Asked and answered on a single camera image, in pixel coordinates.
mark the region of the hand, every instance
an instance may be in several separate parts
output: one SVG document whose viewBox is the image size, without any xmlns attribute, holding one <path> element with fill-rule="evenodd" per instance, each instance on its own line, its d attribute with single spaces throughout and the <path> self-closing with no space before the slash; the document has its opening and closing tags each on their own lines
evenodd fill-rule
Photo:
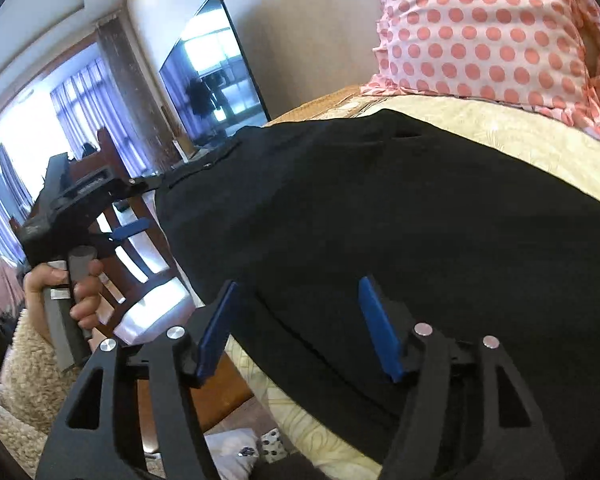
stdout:
<svg viewBox="0 0 600 480">
<path fill-rule="evenodd" d="M 81 328 L 87 330 L 95 328 L 98 323 L 96 310 L 100 306 L 100 291 L 102 282 L 98 276 L 102 273 L 103 266 L 99 260 L 89 263 L 89 276 L 78 282 L 74 287 L 75 300 L 78 302 L 71 309 L 70 315 Z M 49 344 L 51 335 L 46 324 L 45 300 L 42 290 L 48 286 L 61 285 L 67 279 L 67 271 L 54 269 L 46 264 L 40 264 L 24 277 L 24 296 L 29 319 L 33 328 Z"/>
</svg>

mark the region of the bed sheet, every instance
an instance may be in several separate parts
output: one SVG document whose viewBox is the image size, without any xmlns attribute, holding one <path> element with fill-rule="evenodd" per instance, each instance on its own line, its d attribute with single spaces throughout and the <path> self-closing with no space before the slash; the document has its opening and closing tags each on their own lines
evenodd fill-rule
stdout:
<svg viewBox="0 0 600 480">
<path fill-rule="evenodd" d="M 576 128 L 516 108 L 454 97 L 350 96 L 327 111 L 294 120 L 365 116 L 382 108 L 403 112 L 453 134 L 515 156 L 600 201 L 600 143 Z M 336 480 L 373 480 L 381 466 L 296 405 L 233 339 L 225 351 L 254 395 L 294 446 Z"/>
</svg>

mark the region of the finger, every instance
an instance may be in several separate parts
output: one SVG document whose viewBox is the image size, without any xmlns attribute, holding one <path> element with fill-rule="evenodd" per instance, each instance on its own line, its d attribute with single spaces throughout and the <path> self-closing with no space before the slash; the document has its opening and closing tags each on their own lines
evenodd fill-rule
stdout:
<svg viewBox="0 0 600 480">
<path fill-rule="evenodd" d="M 104 272 L 104 265 L 100 260 L 91 260 L 87 268 L 91 276 L 99 276 Z"/>
<path fill-rule="evenodd" d="M 67 277 L 66 270 L 40 264 L 24 277 L 24 291 L 41 292 L 47 286 L 60 285 L 65 282 Z"/>
<path fill-rule="evenodd" d="M 87 276 L 74 286 L 75 301 L 83 300 L 89 296 L 97 296 L 102 290 L 102 282 L 95 276 Z"/>
<path fill-rule="evenodd" d="M 88 298 L 85 298 L 84 300 L 80 301 L 80 303 L 75 304 L 69 311 L 69 315 L 73 317 L 76 321 L 79 321 L 80 319 L 88 317 L 91 314 L 95 314 L 99 306 L 100 297 L 89 296 Z"/>
<path fill-rule="evenodd" d="M 78 321 L 78 326 L 87 330 L 92 330 L 96 328 L 99 324 L 100 320 L 95 314 L 91 314 L 90 316 L 87 316 L 84 319 L 80 319 L 80 321 Z"/>
</svg>

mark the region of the pillow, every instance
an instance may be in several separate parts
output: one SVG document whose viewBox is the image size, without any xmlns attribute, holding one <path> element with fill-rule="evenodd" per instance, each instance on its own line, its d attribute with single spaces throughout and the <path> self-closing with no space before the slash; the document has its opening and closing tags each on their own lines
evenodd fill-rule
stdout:
<svg viewBox="0 0 600 480">
<path fill-rule="evenodd" d="M 380 69 L 364 94 L 482 98 L 588 126 L 595 105 L 574 0 L 380 1 Z"/>
</svg>

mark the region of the television screen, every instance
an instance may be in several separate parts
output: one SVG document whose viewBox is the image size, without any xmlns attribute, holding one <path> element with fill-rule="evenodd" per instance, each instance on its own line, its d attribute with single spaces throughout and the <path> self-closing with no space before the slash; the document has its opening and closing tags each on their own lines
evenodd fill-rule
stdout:
<svg viewBox="0 0 600 480">
<path fill-rule="evenodd" d="M 224 0 L 200 7 L 160 76 L 197 146 L 214 148 L 241 127 L 269 120 Z"/>
</svg>

